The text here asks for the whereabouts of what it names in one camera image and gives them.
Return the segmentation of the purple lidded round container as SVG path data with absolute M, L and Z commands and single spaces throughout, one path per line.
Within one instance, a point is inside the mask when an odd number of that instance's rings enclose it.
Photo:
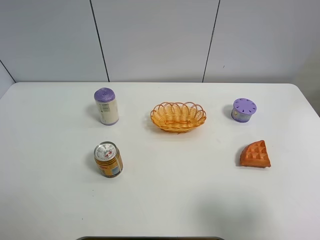
M 257 111 L 257 105 L 247 98 L 238 98 L 233 102 L 231 117 L 239 123 L 247 123 Z

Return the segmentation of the orange woven wicker basket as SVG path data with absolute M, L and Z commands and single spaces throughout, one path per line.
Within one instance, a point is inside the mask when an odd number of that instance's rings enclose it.
M 171 133 L 186 133 L 207 119 L 203 107 L 194 102 L 162 102 L 150 112 L 152 123 L 159 129 Z

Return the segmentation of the orange waffle slice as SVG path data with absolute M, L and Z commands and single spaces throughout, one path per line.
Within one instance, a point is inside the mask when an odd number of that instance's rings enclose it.
M 266 142 L 259 140 L 241 147 L 235 157 L 237 167 L 265 169 L 271 167 Z

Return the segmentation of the gold beverage can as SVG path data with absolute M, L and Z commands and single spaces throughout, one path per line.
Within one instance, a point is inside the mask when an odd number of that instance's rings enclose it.
M 113 142 L 101 142 L 95 147 L 93 154 L 94 160 L 103 176 L 114 178 L 123 171 L 124 165 L 120 150 Z

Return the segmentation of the purple white cylindrical roll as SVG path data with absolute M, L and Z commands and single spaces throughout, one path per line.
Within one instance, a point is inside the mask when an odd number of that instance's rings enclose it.
M 107 87 L 98 89 L 94 93 L 94 100 L 100 113 L 100 121 L 111 126 L 119 120 L 118 105 L 115 92 Z

